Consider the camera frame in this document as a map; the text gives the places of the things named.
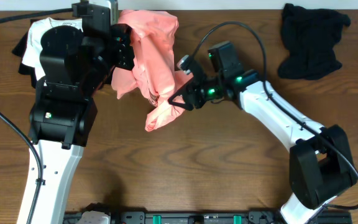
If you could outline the pink t-shirt with brown print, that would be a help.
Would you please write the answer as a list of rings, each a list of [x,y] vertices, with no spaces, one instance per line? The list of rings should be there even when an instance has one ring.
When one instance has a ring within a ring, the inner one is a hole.
[[[150,132],[171,123],[184,112],[168,102],[192,77],[175,69],[173,45],[178,18],[165,11],[123,10],[118,23],[132,28],[134,67],[130,71],[116,68],[111,87],[117,98],[138,88],[155,107],[145,121],[145,130]]]

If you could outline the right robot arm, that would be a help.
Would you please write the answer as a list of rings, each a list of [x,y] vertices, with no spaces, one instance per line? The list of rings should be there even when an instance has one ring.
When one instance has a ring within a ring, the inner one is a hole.
[[[292,194],[277,215],[248,214],[247,223],[351,223],[349,212],[329,211],[328,204],[357,182],[349,141],[338,125],[329,128],[309,119],[263,82],[258,71],[245,68],[234,45],[221,42],[209,48],[215,77],[186,55],[178,62],[185,74],[193,74],[168,102],[191,111],[206,102],[233,101],[258,119],[290,154]]]

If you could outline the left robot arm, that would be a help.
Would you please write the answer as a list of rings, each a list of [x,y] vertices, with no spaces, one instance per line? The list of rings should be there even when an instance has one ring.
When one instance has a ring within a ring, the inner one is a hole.
[[[30,158],[17,221],[61,223],[70,185],[97,115],[94,94],[115,68],[131,70],[132,29],[126,24],[98,32],[58,26],[41,37],[44,76],[30,111]]]

